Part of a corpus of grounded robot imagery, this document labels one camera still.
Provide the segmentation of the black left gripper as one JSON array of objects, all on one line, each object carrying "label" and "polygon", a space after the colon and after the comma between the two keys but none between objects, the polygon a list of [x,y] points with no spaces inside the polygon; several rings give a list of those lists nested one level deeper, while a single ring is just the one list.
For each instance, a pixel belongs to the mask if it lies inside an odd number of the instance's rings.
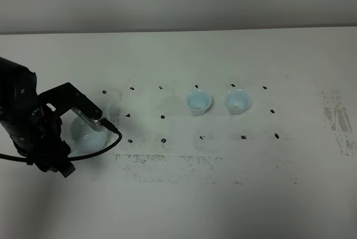
[{"label": "black left gripper", "polygon": [[69,145],[61,138],[61,119],[50,121],[46,114],[53,112],[48,106],[39,106],[32,112],[32,132],[27,145],[27,164],[35,164],[41,171],[60,172],[67,178],[75,171],[68,158]]}]

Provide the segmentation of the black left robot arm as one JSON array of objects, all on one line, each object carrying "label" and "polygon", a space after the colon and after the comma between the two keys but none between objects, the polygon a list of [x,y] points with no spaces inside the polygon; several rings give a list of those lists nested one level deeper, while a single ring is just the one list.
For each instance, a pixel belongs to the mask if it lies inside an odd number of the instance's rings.
[{"label": "black left robot arm", "polygon": [[1,158],[68,177],[75,167],[68,158],[70,147],[61,139],[62,120],[40,102],[36,87],[35,73],[1,58],[1,125],[20,155]]}]

